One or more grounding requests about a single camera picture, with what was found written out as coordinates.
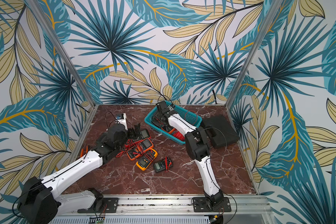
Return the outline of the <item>green black multimeter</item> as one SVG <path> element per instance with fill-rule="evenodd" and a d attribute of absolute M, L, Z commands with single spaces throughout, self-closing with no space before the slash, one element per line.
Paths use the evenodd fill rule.
<path fill-rule="evenodd" d="M 152 117 L 151 123 L 154 124 L 159 129 L 167 132 L 168 131 L 167 126 L 164 125 L 164 123 L 159 119 L 159 117 L 160 117 L 159 114 L 157 112 L 155 112 L 153 117 Z"/>

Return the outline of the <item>orange grey multimeter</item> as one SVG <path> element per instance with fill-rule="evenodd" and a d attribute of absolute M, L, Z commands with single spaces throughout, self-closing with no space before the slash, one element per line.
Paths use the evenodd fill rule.
<path fill-rule="evenodd" d="M 176 129 L 171 126 L 163 126 L 162 129 L 168 134 L 172 134 L 173 132 L 176 131 Z"/>

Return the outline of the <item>small dark green multimeter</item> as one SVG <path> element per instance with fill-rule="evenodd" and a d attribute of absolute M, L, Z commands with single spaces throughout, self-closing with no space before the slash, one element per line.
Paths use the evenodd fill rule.
<path fill-rule="evenodd" d="M 168 171 L 173 166 L 173 162 L 170 157 L 164 157 L 153 165 L 154 171 L 156 173 L 162 171 Z"/>

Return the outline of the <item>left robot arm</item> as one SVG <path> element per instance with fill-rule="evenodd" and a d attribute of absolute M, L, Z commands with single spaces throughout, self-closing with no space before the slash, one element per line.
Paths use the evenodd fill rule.
<path fill-rule="evenodd" d="M 104 199 L 95 188 L 66 196 L 62 193 L 86 174 L 115 158 L 125 149 L 129 139 L 140 134 L 140 125 L 126 128 L 123 124 L 114 124 L 83 157 L 41 179 L 30 178 L 17 200 L 21 216 L 30 224 L 48 224 L 56 216 L 72 211 L 101 212 L 105 208 Z"/>

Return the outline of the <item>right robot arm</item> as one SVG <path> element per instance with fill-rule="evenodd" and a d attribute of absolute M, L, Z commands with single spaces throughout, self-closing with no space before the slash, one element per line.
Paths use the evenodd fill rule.
<path fill-rule="evenodd" d="M 156 107 L 159 121 L 184 134 L 187 154 L 197 165 L 203 181 L 206 205 L 210 210 L 217 209 L 224 200 L 224 193 L 214 176 L 211 165 L 211 147 L 205 130 L 184 120 L 173 108 L 173 104 L 168 106 L 165 101 L 161 101 L 156 104 Z"/>

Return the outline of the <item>teal plastic basket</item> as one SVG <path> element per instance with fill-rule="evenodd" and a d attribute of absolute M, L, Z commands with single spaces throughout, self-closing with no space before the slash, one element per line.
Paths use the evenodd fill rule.
<path fill-rule="evenodd" d="M 184 120 L 186 123 L 189 123 L 195 127 L 200 127 L 202 118 L 199 115 L 179 105 L 174 105 L 174 110 L 176 111 L 177 114 L 180 115 L 180 119 Z M 161 133 L 168 139 L 171 139 L 180 145 L 185 144 L 183 134 L 181 134 L 176 128 L 169 125 L 168 122 L 164 122 L 162 119 L 160 119 L 158 115 L 158 109 L 156 106 L 154 107 L 153 110 L 151 110 L 151 112 L 148 113 L 144 121 L 153 130 Z"/>

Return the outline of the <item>dark red multimeter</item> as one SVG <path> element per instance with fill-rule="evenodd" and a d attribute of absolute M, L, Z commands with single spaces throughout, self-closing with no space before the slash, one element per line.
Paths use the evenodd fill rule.
<path fill-rule="evenodd" d="M 146 138 L 151 139 L 151 135 L 150 135 L 150 133 L 148 132 L 147 129 L 141 130 L 141 134 L 142 134 L 142 139 L 140 139 L 140 140 L 128 139 L 127 142 L 124 145 L 125 148 L 131 148 L 132 146 L 138 144 L 139 142 L 145 140 Z"/>

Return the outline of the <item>orange red multimeter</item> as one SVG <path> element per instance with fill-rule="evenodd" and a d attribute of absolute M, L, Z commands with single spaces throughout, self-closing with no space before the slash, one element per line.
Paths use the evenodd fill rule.
<path fill-rule="evenodd" d="M 128 158 L 133 161 L 143 156 L 143 154 L 149 149 L 153 148 L 153 143 L 149 138 L 136 142 L 128 151 Z"/>

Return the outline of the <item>yellow orange multimeter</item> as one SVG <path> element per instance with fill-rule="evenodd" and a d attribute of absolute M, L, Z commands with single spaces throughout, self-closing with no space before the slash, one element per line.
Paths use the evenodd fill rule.
<path fill-rule="evenodd" d="M 145 171 L 150 166 L 150 164 L 155 160 L 157 156 L 158 156 L 158 153 L 154 149 L 148 149 L 143 153 L 143 155 L 136 162 L 136 166 L 140 170 Z"/>

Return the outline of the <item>black case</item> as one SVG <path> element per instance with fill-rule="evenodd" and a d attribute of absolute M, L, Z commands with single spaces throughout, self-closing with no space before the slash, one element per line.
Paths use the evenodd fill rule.
<path fill-rule="evenodd" d="M 229 146 L 240 140 L 238 134 L 223 115 L 203 119 L 201 127 L 206 131 L 215 149 Z"/>

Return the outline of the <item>orange handled pliers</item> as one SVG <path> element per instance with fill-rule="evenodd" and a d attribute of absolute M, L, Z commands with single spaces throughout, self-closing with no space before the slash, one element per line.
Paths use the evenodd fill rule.
<path fill-rule="evenodd" d="M 88 153 L 88 146 L 81 149 L 80 158 L 86 156 L 87 153 Z"/>

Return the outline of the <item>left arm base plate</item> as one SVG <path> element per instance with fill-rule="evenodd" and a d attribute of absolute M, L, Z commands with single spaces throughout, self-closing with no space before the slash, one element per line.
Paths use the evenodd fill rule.
<path fill-rule="evenodd" d="M 88 209 L 80 209 L 78 213 L 116 213 L 119 199 L 117 197 L 96 199 L 93 205 Z"/>

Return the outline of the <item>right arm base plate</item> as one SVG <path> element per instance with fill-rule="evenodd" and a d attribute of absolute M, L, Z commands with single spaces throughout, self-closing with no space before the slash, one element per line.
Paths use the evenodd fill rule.
<path fill-rule="evenodd" d="M 191 199 L 191 204 L 193 206 L 194 212 L 231 212 L 231 204 L 229 198 L 224 197 L 223 201 L 213 205 L 208 202 L 205 197 L 193 197 Z"/>

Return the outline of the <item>aluminium front rail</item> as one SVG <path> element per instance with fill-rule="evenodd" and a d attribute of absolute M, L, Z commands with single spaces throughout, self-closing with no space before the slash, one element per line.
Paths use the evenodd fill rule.
<path fill-rule="evenodd" d="M 231 212 L 194 212 L 193 197 L 202 195 L 105 195 L 117 197 L 116 213 L 68 212 L 51 224 L 276 224 L 266 196 L 231 195 Z"/>

